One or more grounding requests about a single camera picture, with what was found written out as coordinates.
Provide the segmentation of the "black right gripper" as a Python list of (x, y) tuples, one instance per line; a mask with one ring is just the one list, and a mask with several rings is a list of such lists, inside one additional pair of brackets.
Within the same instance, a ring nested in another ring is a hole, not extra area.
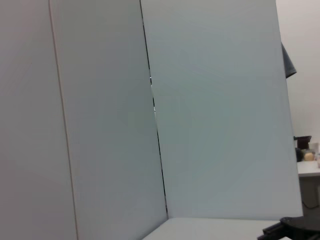
[(312, 216), (283, 217), (279, 223), (262, 230), (257, 240), (319, 240), (320, 218)]

